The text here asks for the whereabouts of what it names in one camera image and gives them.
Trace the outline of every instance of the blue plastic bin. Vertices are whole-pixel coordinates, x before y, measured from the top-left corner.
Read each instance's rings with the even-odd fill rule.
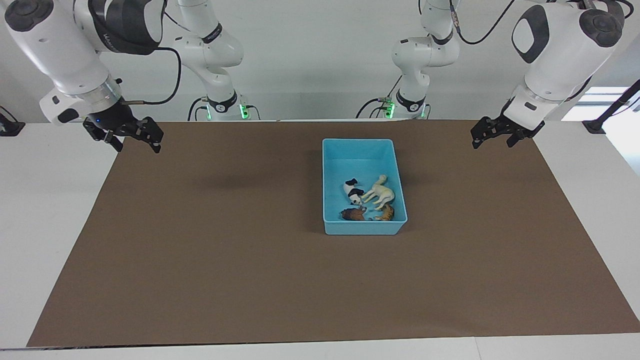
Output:
[[[395,210],[391,221],[375,221],[382,215],[378,205],[370,200],[366,221],[342,219],[340,212],[351,205],[342,185],[355,178],[357,188],[368,192],[382,174],[387,175],[384,184],[394,191],[396,198],[390,203]],[[324,139],[323,140],[323,218],[324,231],[329,235],[395,235],[407,220],[400,173],[396,161],[394,143],[389,139]]]

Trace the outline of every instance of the brown paper mat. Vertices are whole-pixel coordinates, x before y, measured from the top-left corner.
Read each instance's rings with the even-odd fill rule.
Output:
[[[472,124],[174,123],[160,155],[127,141],[28,345],[640,332],[533,141],[474,151]],[[393,139],[397,236],[324,234],[331,137]]]

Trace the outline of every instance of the white horse figurine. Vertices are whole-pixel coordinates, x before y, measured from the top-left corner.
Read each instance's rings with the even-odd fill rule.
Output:
[[[385,182],[387,182],[387,176],[380,175],[378,181],[376,181],[376,183],[371,187],[371,190],[369,190],[362,196],[363,202],[369,202],[371,199],[377,196],[378,200],[374,201],[373,203],[380,204],[376,208],[376,210],[380,210],[386,203],[395,199],[396,195],[394,194],[393,190],[383,185]]]

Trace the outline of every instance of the white wall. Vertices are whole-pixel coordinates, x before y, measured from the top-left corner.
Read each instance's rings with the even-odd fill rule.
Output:
[[[603,66],[598,85],[630,86],[638,78],[640,78],[640,35],[620,53],[617,59]]]
[[[506,1],[465,1],[460,18],[466,37],[475,40],[484,34],[505,5]],[[498,114],[527,69],[510,36],[513,24],[531,5],[517,1],[487,41],[464,45],[457,63],[429,70],[432,119]],[[244,45],[243,63],[229,69],[234,84],[259,106],[265,119],[355,116],[366,100],[386,95],[397,79],[399,70],[390,56],[393,43],[424,34],[413,0],[217,0],[214,6],[224,27]],[[180,19],[173,0],[167,11]],[[627,21],[616,56],[639,32],[640,15],[636,15]],[[182,34],[165,21],[163,45]],[[13,44],[4,27],[0,27],[0,48],[0,101],[24,120],[44,121],[37,102],[51,89],[51,82]],[[173,88],[175,59],[170,53],[103,54],[102,60],[114,77],[124,79],[127,99],[162,99]],[[611,85],[628,85],[618,82],[627,70],[616,71],[616,83]],[[593,83],[601,81],[598,75]],[[158,121],[185,119],[191,101],[203,94],[202,85],[187,70],[171,103],[138,106],[134,112]],[[555,118],[562,115],[559,111]]]

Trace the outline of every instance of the brown animal figurine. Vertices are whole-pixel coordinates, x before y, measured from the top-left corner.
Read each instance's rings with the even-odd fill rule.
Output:
[[[364,213],[367,208],[360,206],[357,209],[344,209],[340,213],[344,220],[364,221]]]
[[[394,218],[395,210],[389,204],[385,204],[385,207],[382,208],[382,216],[376,217],[376,220],[381,221],[391,221]]]

